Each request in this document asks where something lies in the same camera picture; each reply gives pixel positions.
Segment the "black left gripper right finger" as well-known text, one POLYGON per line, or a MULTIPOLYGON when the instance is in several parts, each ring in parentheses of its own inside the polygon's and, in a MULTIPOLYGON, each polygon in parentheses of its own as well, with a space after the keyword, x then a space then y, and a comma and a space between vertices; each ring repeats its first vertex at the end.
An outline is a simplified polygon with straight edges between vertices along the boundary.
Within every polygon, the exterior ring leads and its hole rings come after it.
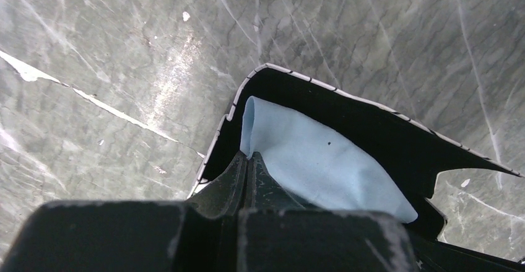
POLYGON ((248 163, 238 213, 237 271, 417 271, 404 226, 377 211, 304 209, 269 175, 248 163))

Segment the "light blue cleaning cloth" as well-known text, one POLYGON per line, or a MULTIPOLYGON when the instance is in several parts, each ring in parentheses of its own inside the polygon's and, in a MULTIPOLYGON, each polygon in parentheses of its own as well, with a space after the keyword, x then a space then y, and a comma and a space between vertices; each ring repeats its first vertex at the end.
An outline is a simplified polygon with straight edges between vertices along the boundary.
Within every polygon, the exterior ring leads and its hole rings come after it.
POLYGON ((418 213, 387 171, 352 141, 291 108, 246 101, 240 151, 259 153, 284 189, 326 209, 388 213, 410 223, 418 213))

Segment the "white geometric glasses case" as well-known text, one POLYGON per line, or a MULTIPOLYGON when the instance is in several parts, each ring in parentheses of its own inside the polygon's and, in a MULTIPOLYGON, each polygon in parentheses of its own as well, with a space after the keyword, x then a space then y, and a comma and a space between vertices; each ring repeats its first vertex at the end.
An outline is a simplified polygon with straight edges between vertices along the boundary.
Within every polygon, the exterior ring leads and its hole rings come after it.
POLYGON ((456 169, 486 169, 514 174, 512 169, 427 128, 382 104, 350 95, 334 86, 298 72, 264 64, 251 72, 236 92, 230 111, 221 119, 190 194, 201 209, 225 200, 221 186, 230 180, 246 184, 246 200, 270 206, 256 193, 270 178, 265 144, 251 153, 248 132, 260 129, 270 114, 261 102, 292 110, 319 123, 365 152, 385 169, 418 216, 407 223, 416 238, 416 254, 424 271, 523 271, 513 262, 473 250, 440 243, 447 223, 430 198, 440 173, 456 169))

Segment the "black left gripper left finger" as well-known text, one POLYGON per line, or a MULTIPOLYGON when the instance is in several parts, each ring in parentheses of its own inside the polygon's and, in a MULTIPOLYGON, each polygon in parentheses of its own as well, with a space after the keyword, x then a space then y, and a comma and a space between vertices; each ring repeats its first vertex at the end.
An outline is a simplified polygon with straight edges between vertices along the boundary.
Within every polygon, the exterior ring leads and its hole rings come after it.
POLYGON ((235 271, 248 160, 185 201, 57 200, 24 223, 2 271, 235 271))

